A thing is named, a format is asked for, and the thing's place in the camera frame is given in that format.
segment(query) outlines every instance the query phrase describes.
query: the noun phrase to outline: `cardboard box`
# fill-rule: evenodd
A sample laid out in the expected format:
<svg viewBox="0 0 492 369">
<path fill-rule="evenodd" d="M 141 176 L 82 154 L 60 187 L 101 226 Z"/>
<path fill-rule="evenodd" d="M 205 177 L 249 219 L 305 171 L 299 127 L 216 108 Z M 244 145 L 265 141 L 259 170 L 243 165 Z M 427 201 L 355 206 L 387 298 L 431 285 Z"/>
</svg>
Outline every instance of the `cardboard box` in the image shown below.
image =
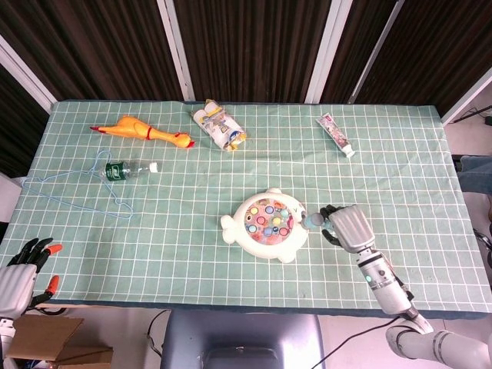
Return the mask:
<svg viewBox="0 0 492 369">
<path fill-rule="evenodd" d="M 70 337 L 84 319 L 23 315 L 14 323 L 7 357 L 53 361 L 58 369 L 110 369 L 110 347 L 71 346 Z"/>
</svg>

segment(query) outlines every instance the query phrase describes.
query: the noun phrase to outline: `green grid tablecloth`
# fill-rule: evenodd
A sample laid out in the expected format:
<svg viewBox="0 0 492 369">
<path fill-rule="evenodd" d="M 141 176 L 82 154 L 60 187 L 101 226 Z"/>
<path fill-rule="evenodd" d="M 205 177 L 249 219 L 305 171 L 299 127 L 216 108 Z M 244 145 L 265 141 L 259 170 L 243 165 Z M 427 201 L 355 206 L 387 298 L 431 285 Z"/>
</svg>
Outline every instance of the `green grid tablecloth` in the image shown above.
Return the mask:
<svg viewBox="0 0 492 369">
<path fill-rule="evenodd" d="M 44 178 L 89 169 L 102 148 L 115 159 L 157 161 L 161 173 L 112 188 L 131 203 L 129 220 L 70 208 L 22 191 L 0 247 L 5 264 L 33 237 L 65 248 L 36 284 L 61 276 L 58 299 L 242 305 L 264 308 L 378 309 L 355 255 L 319 232 L 290 264 L 227 246 L 219 218 L 253 194 L 280 188 L 308 211 L 359 204 L 377 248 L 407 281 L 417 308 L 492 311 L 492 297 L 449 148 L 434 107 L 373 105 L 226 105 L 249 134 L 234 153 L 220 151 L 191 120 L 203 105 L 179 102 L 65 101 L 54 106 L 29 172 Z M 357 154 L 350 160 L 316 123 L 330 112 Z M 178 149 L 163 141 L 101 135 L 133 115 L 157 129 L 189 132 Z M 128 212 L 86 175 L 33 188 L 104 211 Z"/>
</svg>

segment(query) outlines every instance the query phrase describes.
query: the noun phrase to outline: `toothpaste tube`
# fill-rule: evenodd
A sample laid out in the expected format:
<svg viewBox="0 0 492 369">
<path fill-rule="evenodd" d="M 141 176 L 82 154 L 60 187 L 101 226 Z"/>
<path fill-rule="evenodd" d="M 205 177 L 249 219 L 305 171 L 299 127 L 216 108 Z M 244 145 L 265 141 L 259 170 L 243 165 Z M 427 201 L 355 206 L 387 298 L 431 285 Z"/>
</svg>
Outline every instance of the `toothpaste tube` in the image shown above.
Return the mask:
<svg viewBox="0 0 492 369">
<path fill-rule="evenodd" d="M 347 156 L 347 158 L 354 156 L 355 151 L 352 150 L 351 143 L 348 141 L 347 136 L 345 136 L 336 125 L 335 120 L 331 115 L 327 113 L 316 119 L 316 121 L 331 136 L 331 138 L 333 138 L 335 144 L 337 144 L 338 148 Z"/>
</svg>

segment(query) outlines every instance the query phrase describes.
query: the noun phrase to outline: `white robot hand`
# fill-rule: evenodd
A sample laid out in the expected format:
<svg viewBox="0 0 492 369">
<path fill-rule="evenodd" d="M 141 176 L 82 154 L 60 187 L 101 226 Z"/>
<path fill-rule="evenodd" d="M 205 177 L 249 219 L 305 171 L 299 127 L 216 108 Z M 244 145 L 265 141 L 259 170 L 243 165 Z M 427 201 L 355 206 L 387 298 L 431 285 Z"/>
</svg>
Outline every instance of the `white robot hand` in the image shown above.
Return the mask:
<svg viewBox="0 0 492 369">
<path fill-rule="evenodd" d="M 15 334 L 14 320 L 28 308 L 49 300 L 58 288 L 59 276 L 55 275 L 44 294 L 32 297 L 39 271 L 50 255 L 62 249 L 60 244 L 45 248 L 52 241 L 30 240 L 7 266 L 0 268 L 0 367 Z"/>
<path fill-rule="evenodd" d="M 346 208 L 328 205 L 320 214 L 326 221 L 322 231 L 326 239 L 359 255 L 357 265 L 383 311 L 402 317 L 386 333 L 395 354 L 437 361 L 453 369 L 492 369 L 492 336 L 487 345 L 448 331 L 434 332 L 419 314 L 411 303 L 413 295 L 395 275 L 386 257 L 375 250 L 374 233 L 357 205 Z"/>
</svg>

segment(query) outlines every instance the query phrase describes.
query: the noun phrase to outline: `rubber chicken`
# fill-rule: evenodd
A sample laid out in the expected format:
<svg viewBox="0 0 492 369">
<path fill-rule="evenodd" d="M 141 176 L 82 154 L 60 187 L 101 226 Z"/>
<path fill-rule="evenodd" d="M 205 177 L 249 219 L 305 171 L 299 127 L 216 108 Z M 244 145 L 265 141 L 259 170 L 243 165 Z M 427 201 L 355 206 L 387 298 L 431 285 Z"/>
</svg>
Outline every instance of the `rubber chicken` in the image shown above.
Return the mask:
<svg viewBox="0 0 492 369">
<path fill-rule="evenodd" d="M 127 115 L 121 118 L 118 123 L 112 127 L 91 127 L 91 129 L 109 135 L 133 137 L 141 140 L 167 141 L 175 144 L 179 148 L 192 148 L 194 145 L 194 141 L 192 141 L 191 137 L 186 133 L 167 133 L 158 131 L 147 123 Z"/>
</svg>

